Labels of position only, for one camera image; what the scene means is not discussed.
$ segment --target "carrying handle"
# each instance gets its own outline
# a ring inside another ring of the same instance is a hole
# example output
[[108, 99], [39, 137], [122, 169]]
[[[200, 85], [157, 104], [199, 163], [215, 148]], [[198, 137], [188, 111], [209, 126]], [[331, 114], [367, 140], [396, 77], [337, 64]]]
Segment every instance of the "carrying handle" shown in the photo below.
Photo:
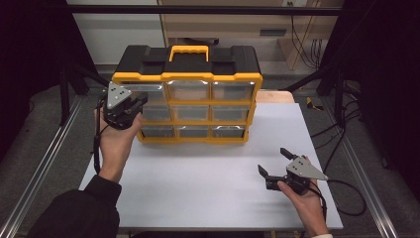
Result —
[[209, 47], [207, 46], [173, 46], [170, 51], [169, 61], [172, 61], [176, 53], [206, 54], [206, 61], [209, 61]]

